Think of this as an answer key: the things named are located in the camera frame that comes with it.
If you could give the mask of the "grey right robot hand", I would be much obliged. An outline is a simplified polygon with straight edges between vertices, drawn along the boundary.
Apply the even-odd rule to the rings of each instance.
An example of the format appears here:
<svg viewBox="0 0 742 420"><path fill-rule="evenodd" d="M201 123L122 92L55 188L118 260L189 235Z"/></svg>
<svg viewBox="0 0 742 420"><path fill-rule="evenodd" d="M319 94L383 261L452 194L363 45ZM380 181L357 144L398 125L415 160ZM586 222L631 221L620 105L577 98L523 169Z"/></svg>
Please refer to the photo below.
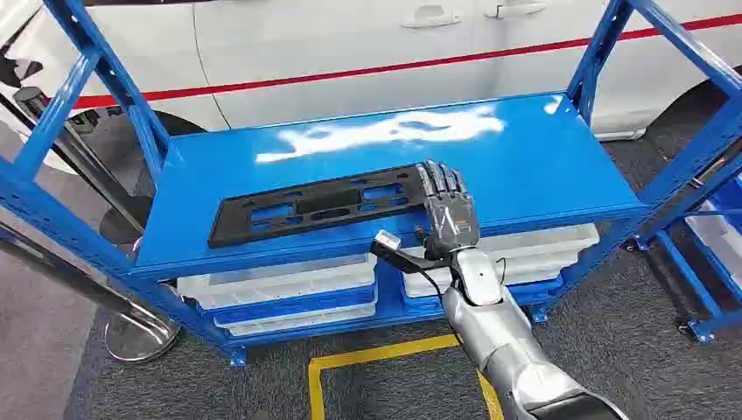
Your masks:
<svg viewBox="0 0 742 420"><path fill-rule="evenodd" d="M473 196L459 171L427 159L416 165L423 188L423 205L430 229L418 229L424 257L437 260L459 249L476 246L480 227Z"/></svg>

